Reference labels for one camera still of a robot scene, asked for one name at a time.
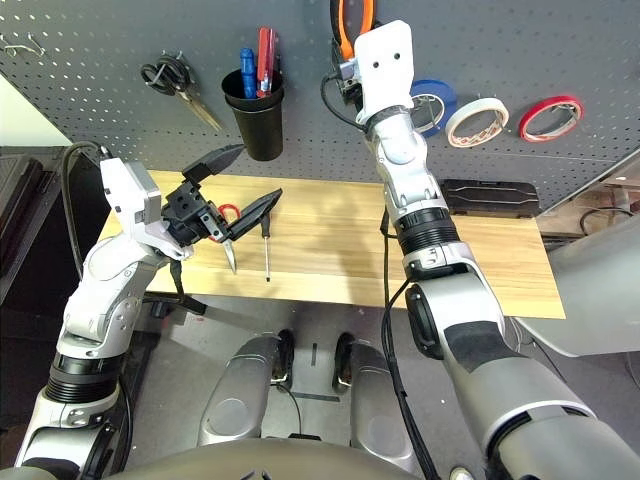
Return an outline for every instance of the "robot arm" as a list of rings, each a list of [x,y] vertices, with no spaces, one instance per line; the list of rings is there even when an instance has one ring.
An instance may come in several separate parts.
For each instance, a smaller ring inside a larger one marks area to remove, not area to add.
[[[505,344],[504,317],[460,241],[409,109],[411,30],[391,22],[361,35],[353,72],[356,121],[384,181],[389,218],[413,285],[406,291],[418,349],[442,360],[495,478],[640,478],[640,458],[548,369]]]
[[[100,163],[105,196],[123,232],[100,241],[87,255],[16,466],[64,478],[102,475],[116,433],[110,415],[120,394],[118,377],[147,286],[158,269],[191,256],[192,245],[202,238],[240,238],[282,193],[256,200],[232,224],[202,198],[199,182],[222,171],[242,150],[242,145],[225,147],[190,165],[164,207],[140,162],[110,158]]]

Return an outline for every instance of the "black cup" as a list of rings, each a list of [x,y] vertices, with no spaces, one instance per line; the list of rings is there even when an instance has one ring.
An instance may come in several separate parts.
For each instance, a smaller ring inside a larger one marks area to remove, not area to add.
[[[282,76],[273,72],[271,95],[244,98],[240,70],[222,80],[222,91],[233,109],[247,153],[254,160],[268,162],[282,153]]]

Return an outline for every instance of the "red tape roll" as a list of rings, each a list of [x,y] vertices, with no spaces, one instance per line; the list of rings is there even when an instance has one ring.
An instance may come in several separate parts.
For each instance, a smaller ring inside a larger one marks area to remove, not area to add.
[[[571,109],[571,118],[567,120],[565,123],[560,125],[555,130],[551,130],[550,132],[540,133],[538,135],[533,135],[527,132],[527,128],[529,127],[529,123],[540,115],[542,112],[550,110],[554,107],[564,107]],[[539,143],[539,142],[549,142],[551,140],[555,140],[562,135],[569,133],[571,130],[578,126],[578,121],[584,116],[584,106],[576,97],[571,95],[559,95],[557,97],[547,98],[546,100],[537,103],[524,114],[522,120],[520,120],[520,138],[527,142]]]

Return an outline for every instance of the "screwdriver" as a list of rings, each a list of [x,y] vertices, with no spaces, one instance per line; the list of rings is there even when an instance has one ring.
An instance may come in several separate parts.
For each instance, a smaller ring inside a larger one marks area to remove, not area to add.
[[[264,238],[264,273],[267,282],[271,281],[271,260],[269,259],[269,227],[271,226],[271,215],[267,213],[262,220],[260,220],[260,227],[262,228],[262,238]]]

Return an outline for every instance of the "blue screwdriver handle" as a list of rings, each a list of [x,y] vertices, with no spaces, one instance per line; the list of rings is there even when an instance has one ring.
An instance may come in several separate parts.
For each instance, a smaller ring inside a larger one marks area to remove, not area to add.
[[[240,61],[242,62],[240,72],[242,73],[244,98],[256,98],[256,64],[253,50],[250,48],[240,50]]]

